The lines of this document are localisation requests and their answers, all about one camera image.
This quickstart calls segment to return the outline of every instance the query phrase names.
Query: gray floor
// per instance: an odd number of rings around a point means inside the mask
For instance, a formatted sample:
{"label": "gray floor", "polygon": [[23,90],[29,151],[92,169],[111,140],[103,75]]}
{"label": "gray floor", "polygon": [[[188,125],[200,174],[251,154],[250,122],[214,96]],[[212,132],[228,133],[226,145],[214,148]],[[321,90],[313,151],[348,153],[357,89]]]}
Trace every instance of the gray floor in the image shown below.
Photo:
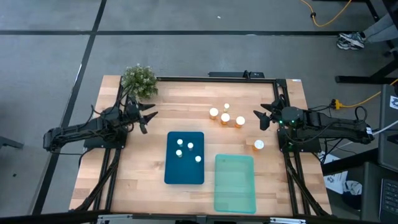
{"label": "gray floor", "polygon": [[[100,0],[0,0],[0,29],[91,30]],[[312,2],[318,22],[332,18],[343,2]],[[380,16],[386,13],[373,1]],[[331,26],[315,27],[299,0],[156,1],[108,0],[100,30],[362,30],[373,24],[365,3],[354,2]],[[65,109],[87,36],[0,36],[0,135],[25,143],[0,151],[0,217],[30,212],[48,153],[42,135],[56,127]],[[309,106],[332,98],[357,103],[377,85],[340,85],[335,75],[370,75],[391,58],[385,43],[342,51],[335,37],[287,36],[97,36],[70,124],[84,122],[95,104],[103,75],[121,75],[127,66],[150,65],[159,76],[206,76],[210,71],[262,71],[270,78],[299,78]],[[366,104],[368,123],[378,127],[379,99]],[[354,118],[353,110],[333,112]],[[63,152],[81,152],[82,142]],[[352,144],[362,152],[372,145]],[[335,151],[339,157],[348,152]],[[68,209],[78,157],[60,156],[44,213]],[[339,217],[355,218],[332,201]]]}

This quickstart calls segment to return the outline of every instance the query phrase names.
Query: wooden tabletop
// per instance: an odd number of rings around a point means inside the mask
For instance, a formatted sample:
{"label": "wooden tabletop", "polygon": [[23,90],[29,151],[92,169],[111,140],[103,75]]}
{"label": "wooden tabletop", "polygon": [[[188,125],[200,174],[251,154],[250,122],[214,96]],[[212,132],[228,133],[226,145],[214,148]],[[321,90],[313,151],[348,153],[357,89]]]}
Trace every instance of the wooden tabletop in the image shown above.
{"label": "wooden tabletop", "polygon": [[[96,110],[114,104],[120,76],[103,77]],[[300,80],[287,80],[290,104],[307,108]],[[112,212],[215,214],[213,192],[215,156],[217,154],[250,155],[254,158],[257,212],[261,216],[291,216],[289,188],[282,153],[279,151],[276,129],[271,124],[267,131],[259,129],[253,110],[264,111],[261,103],[274,101],[272,85],[266,83],[210,83],[158,82],[159,95],[143,103],[156,106],[143,114],[158,111],[143,135],[136,128],[127,137],[122,150]],[[231,105],[228,126],[209,119],[209,109],[223,109]],[[244,116],[241,129],[234,128],[234,119]],[[165,148],[170,131],[201,131],[205,134],[205,183],[202,185],[168,185],[164,183]],[[253,142],[264,141],[265,148],[253,151]],[[80,166],[70,208],[76,208],[93,190],[100,176],[104,149],[87,153]],[[319,161],[309,153],[301,153],[305,183],[317,202],[331,213]],[[104,208],[108,186],[104,187],[100,208]],[[300,191],[296,186],[298,209],[303,213]]]}

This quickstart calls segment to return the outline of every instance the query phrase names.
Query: white cap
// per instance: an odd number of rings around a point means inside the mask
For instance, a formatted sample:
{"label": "white cap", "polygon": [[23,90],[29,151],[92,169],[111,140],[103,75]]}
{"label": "white cap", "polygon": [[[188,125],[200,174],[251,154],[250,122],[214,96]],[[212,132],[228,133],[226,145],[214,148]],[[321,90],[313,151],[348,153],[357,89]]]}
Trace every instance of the white cap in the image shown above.
{"label": "white cap", "polygon": [[229,121],[229,114],[223,113],[223,114],[221,115],[221,120],[224,121],[224,122]]}
{"label": "white cap", "polygon": [[256,147],[257,149],[262,149],[264,147],[264,142],[261,140],[256,140],[254,142],[254,147]]}
{"label": "white cap", "polygon": [[217,116],[218,115],[218,109],[217,108],[210,109],[210,115]]}
{"label": "white cap", "polygon": [[238,124],[238,125],[243,125],[243,124],[244,124],[244,117],[238,116],[238,117],[236,118],[236,124]]}

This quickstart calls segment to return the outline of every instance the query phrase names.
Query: green plant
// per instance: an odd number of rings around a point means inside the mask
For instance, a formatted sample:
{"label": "green plant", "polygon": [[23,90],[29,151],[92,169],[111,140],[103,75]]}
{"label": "green plant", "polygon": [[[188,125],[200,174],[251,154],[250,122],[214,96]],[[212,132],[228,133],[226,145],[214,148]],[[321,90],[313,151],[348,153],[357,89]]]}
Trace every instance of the green plant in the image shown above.
{"label": "green plant", "polygon": [[150,67],[142,67],[139,64],[135,67],[127,67],[122,79],[122,86],[140,99],[149,99],[157,95],[157,79]]}

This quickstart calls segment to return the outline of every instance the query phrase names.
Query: metal bracket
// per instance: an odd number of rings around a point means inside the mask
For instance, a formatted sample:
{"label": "metal bracket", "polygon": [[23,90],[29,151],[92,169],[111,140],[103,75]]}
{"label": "metal bracket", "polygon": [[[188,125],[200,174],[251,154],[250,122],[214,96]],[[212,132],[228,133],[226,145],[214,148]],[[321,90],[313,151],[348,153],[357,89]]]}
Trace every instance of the metal bracket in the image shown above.
{"label": "metal bracket", "polygon": [[278,79],[275,79],[275,81],[276,81],[276,84],[278,84],[278,86],[281,86],[282,88],[287,88],[286,79],[278,78]]}
{"label": "metal bracket", "polygon": [[132,219],[132,214],[122,214],[122,215],[99,215],[97,224],[104,224],[105,221],[111,220],[125,220],[125,219]]}
{"label": "metal bracket", "polygon": [[305,220],[299,220],[295,218],[276,218],[271,217],[270,223],[277,223],[277,224],[305,224]]}
{"label": "metal bracket", "polygon": [[206,224],[207,216],[206,215],[197,215],[197,223]]}

